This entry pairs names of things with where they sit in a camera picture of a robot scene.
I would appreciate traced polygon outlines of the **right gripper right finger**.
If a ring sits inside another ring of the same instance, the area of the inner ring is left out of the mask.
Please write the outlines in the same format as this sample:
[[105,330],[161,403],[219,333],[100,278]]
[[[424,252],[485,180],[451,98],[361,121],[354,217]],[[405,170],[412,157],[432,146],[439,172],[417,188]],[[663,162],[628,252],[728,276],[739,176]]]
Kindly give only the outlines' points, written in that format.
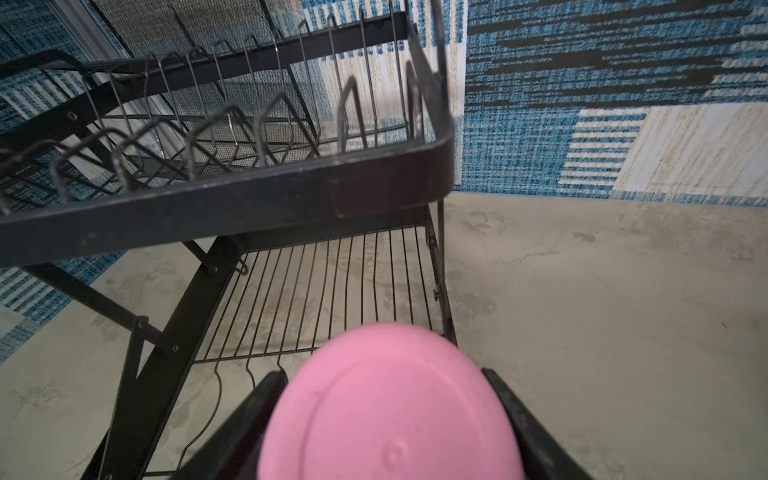
[[593,479],[550,435],[493,369],[482,368],[481,371],[491,384],[510,420],[526,479]]

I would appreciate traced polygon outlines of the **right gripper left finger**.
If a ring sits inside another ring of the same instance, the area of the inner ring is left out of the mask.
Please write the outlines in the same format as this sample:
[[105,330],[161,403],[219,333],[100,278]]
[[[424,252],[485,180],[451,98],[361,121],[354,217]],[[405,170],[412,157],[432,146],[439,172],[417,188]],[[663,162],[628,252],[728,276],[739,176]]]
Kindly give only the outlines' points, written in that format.
[[284,370],[269,372],[172,479],[256,479],[264,435],[287,385]]

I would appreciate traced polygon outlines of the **pink cup edge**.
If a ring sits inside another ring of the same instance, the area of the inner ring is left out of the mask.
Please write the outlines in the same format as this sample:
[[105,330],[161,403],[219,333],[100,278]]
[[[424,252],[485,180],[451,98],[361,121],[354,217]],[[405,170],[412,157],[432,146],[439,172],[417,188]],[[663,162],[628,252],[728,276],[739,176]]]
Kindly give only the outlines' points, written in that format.
[[281,394],[261,479],[520,479],[507,413],[481,370],[426,329],[377,323],[314,353]]

